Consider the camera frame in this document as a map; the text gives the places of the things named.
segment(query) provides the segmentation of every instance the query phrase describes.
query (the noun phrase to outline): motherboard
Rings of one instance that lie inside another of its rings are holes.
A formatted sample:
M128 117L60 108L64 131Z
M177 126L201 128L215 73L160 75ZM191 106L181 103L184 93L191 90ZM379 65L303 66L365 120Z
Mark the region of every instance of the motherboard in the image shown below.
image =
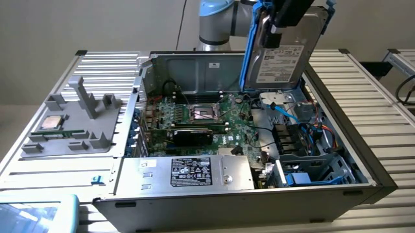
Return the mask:
M245 155L251 167L261 168L249 98L233 93L213 103L207 101L149 99L144 119L148 157Z

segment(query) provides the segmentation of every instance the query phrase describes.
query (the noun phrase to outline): cpu processor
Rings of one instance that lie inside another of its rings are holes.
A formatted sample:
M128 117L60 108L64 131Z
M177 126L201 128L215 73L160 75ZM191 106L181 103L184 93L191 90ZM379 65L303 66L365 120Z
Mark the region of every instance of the cpu processor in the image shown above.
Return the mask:
M45 120L41 123L40 129L41 130L57 130L62 124L62 116L46 116Z

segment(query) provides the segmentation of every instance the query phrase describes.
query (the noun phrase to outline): power supply label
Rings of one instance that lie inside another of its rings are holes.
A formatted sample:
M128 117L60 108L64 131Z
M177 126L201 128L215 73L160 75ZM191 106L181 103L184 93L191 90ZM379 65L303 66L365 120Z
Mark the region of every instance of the power supply label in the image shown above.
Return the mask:
M209 158L172 159L169 184L173 187L212 185Z
M303 48L303 45L287 45L277 49L265 49L256 83L289 82Z

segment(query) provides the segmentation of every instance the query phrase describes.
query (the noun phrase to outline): cpu socket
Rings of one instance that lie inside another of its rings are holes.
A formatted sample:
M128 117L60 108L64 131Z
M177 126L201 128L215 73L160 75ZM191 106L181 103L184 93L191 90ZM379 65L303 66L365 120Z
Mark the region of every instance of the cpu socket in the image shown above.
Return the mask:
M189 118L193 120L217 120L219 109L216 104L191 105Z

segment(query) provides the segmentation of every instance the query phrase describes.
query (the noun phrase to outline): blue clip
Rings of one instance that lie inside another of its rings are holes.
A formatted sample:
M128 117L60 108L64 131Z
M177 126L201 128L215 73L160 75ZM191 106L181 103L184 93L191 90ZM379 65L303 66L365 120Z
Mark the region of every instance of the blue clip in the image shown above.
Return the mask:
M135 130L139 127L139 124L136 124L133 121L131 122L129 129Z
M139 116L140 116L140 110L137 108L135 108L133 117L137 118Z
M133 138L128 138L127 139L127 146L131 146L135 143Z
M103 182L103 176L93 176L92 177L92 180L90 180L90 184L94 185L94 184L104 184Z
M285 110L277 107L277 105L273 102L271 104L267 104L267 107L271 108L271 110L277 110L280 113L283 113L283 115L285 115L287 117L292 118L296 122L299 122L299 119L293 115L287 113Z
M133 137L137 135L137 132L135 130L129 130L128 137Z

